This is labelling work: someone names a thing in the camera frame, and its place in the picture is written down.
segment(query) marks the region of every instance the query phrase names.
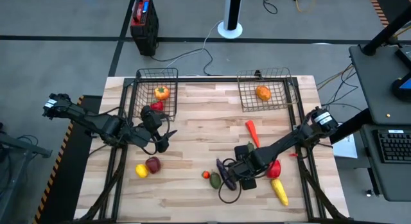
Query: orange carrot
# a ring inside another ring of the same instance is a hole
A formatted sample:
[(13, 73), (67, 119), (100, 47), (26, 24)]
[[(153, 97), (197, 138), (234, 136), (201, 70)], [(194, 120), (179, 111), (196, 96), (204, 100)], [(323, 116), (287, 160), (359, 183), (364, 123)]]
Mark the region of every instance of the orange carrot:
[(258, 140), (258, 136), (257, 136), (257, 133), (256, 133), (256, 126), (254, 126), (254, 122), (247, 121), (245, 123), (245, 126), (249, 129), (252, 140), (254, 141), (254, 143), (256, 143), (257, 148), (259, 148), (259, 140)]

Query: black keyboard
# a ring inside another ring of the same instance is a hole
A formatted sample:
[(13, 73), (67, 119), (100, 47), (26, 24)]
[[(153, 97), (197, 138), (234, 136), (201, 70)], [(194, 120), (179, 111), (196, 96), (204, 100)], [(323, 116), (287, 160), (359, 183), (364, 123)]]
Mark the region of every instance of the black keyboard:
[(402, 132), (374, 131), (376, 143), (380, 146), (383, 163), (411, 164), (411, 130), (402, 130)]

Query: metal wire basket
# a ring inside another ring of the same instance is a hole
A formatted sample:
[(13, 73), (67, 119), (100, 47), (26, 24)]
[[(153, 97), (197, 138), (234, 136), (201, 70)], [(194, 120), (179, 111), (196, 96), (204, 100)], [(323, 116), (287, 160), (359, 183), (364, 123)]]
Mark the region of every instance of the metal wire basket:
[(146, 105), (156, 100), (154, 90), (157, 87), (167, 87), (170, 97), (163, 100), (164, 112), (174, 121), (177, 113), (177, 82), (179, 71), (176, 68), (138, 69), (136, 73), (137, 92), (133, 116), (141, 118), (140, 111)]
[[(286, 108), (298, 102), (290, 70), (286, 67), (237, 72), (243, 112)], [(256, 95), (258, 86), (270, 89), (271, 98), (263, 101)]]

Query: wooden tabletop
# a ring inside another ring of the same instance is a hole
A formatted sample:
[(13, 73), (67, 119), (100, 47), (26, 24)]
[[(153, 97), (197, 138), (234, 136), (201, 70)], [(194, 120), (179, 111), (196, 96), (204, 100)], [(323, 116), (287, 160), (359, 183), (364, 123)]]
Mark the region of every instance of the wooden tabletop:
[[(320, 105), (314, 77), (296, 77), (304, 111), (309, 112)], [(119, 105), (123, 80), (123, 77), (107, 79), (100, 112)], [(204, 170), (218, 171), (217, 158), (235, 158), (234, 147), (252, 141), (245, 127), (246, 121), (251, 119), (256, 124), (262, 146), (272, 144), (290, 132), (287, 109), (242, 112), (237, 83), (179, 83), (177, 110), (171, 130), (177, 129), (178, 132), (171, 137), (168, 150), (156, 154), (162, 162), (160, 172), (139, 178), (134, 168), (136, 164), (144, 164), (148, 155), (137, 146), (128, 147), (118, 221), (307, 220), (297, 160), (289, 156), (295, 151), (294, 147), (278, 157), (282, 166), (280, 180), (290, 202), (287, 207), (281, 204), (267, 178), (257, 179), (257, 188), (243, 191), (236, 203), (227, 205), (218, 199), (218, 190), (201, 177)], [(164, 124), (159, 131), (163, 134), (165, 130)], [(101, 140), (94, 140), (91, 151), (101, 145)], [(153, 151), (152, 144), (146, 149)], [(332, 149), (318, 145), (313, 153), (322, 190), (337, 209), (348, 216)], [(90, 156), (75, 218), (83, 216), (103, 190), (109, 155), (110, 148), (107, 147)], [(222, 197), (232, 200), (237, 193), (224, 186)], [(109, 198), (109, 210), (113, 196), (114, 189)], [(318, 216), (312, 190), (311, 200)]]

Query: purple eggplant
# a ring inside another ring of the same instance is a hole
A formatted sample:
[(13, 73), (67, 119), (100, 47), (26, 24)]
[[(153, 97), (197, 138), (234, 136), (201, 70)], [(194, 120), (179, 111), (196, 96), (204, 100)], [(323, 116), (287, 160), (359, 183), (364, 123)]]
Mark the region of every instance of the purple eggplant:
[(230, 178), (229, 172), (225, 169), (223, 162), (221, 162), (220, 159), (217, 159), (217, 168), (223, 178), (223, 183), (225, 183), (230, 190), (235, 191), (237, 189), (237, 184)]

